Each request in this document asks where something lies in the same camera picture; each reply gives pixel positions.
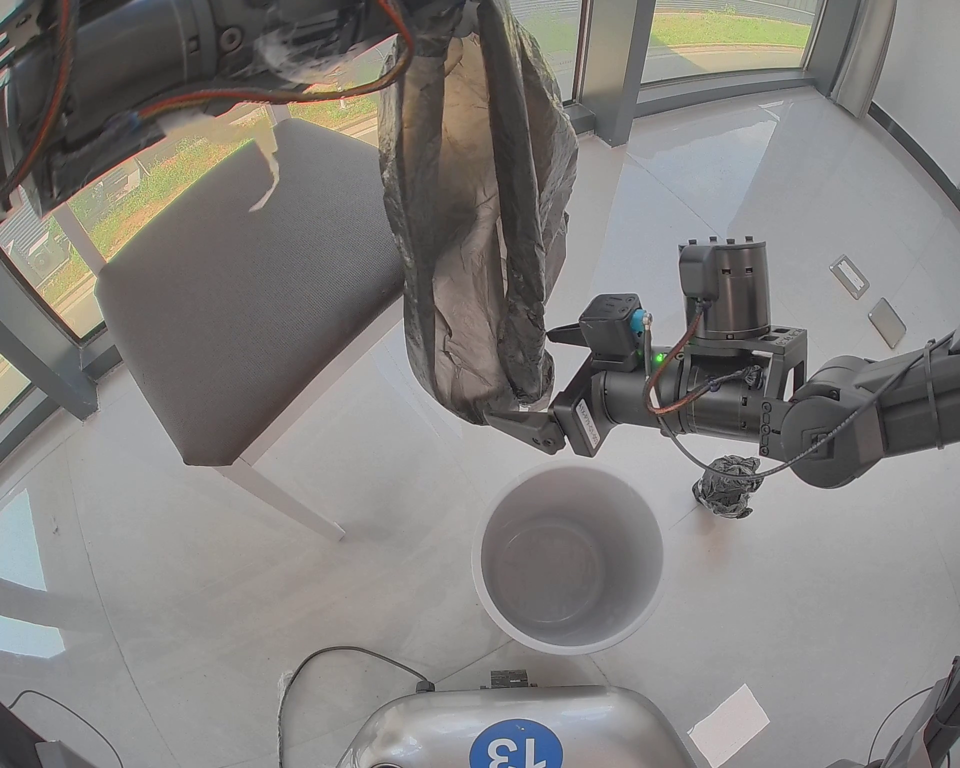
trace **bolt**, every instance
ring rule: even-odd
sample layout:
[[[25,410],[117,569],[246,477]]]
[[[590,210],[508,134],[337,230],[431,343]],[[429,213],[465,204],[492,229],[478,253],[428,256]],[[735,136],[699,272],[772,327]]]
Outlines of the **bolt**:
[[[240,47],[243,42],[243,32],[239,27],[227,27],[220,34],[220,50],[230,53]]]

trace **black plastic bag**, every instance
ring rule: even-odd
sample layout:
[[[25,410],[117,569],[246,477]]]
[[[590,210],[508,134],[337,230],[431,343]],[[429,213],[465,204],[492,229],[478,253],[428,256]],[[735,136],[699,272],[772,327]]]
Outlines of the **black plastic bag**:
[[[382,96],[379,141],[420,384],[473,423],[541,407],[554,377],[543,311],[564,263],[577,141],[506,0],[420,25],[410,69]]]

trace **white number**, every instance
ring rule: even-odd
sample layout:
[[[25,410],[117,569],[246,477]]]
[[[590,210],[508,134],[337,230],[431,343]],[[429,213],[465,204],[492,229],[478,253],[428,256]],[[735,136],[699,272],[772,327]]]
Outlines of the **white number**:
[[[500,747],[506,747],[507,752],[516,752],[516,743],[509,738],[498,738],[490,742],[490,746],[487,748],[487,755],[492,758],[490,768],[499,768],[499,766],[510,760],[509,757],[504,757],[500,754]]]
[[[537,750],[537,742],[535,739],[527,739],[527,767],[526,768],[546,768],[546,760],[541,760],[540,762],[534,762],[537,758],[535,757],[535,752]]]

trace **chair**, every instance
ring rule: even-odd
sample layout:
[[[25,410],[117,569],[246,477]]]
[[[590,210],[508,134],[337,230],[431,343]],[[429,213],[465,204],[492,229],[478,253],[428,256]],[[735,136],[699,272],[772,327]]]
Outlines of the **chair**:
[[[251,142],[100,271],[107,328],[187,465],[214,467],[334,540],[343,529],[253,464],[401,320],[403,265],[377,152],[287,119],[280,179]]]

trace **sheet of paper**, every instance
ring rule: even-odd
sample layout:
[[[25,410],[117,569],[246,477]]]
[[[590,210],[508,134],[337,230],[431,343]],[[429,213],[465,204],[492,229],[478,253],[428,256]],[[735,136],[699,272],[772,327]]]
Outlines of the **sheet of paper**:
[[[688,733],[710,768],[719,768],[769,724],[767,713],[744,683]]]

